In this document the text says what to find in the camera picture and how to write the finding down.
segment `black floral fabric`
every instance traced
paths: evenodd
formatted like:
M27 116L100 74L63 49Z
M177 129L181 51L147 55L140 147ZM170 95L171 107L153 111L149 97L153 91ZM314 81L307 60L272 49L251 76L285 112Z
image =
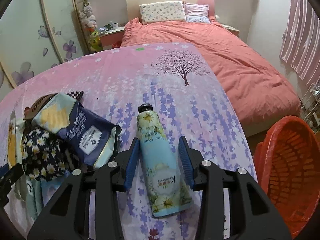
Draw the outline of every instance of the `black floral fabric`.
M50 181L77 166L69 145L41 127L24 136L22 148L22 166L31 179Z

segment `blue snack bag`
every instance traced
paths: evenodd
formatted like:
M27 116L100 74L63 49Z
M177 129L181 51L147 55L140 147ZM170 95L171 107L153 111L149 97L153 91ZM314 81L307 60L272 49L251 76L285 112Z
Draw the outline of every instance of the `blue snack bag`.
M121 128L85 109L74 98L55 95L34 117L33 123L72 145L80 161L99 168L118 145Z

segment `nightstand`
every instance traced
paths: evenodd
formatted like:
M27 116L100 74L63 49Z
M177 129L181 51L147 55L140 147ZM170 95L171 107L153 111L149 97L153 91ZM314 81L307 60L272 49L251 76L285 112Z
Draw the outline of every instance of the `nightstand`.
M237 30L236 28L230 26L230 25L226 25L226 24L221 24L224 28L226 28L228 31L230 31L233 35L239 37L239 33L240 31Z
M101 40L103 50L112 49L112 44L118 41L121 41L123 34L124 34L124 26L100 35L99 37Z

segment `pillow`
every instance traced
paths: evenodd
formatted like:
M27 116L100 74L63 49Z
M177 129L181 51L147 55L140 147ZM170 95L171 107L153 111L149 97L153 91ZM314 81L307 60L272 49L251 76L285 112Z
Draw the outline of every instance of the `pillow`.
M186 21L182 1L141 4L140 14L143 25L165 21Z
M187 22L210 23L208 4L194 4L183 2Z

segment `white hexagonal label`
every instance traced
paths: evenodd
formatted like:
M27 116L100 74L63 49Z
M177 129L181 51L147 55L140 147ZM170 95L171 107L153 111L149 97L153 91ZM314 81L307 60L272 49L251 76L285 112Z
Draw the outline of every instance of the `white hexagonal label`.
M102 132L95 126L91 126L90 129L82 135L79 148L83 150L85 154L89 155L97 147L101 134Z

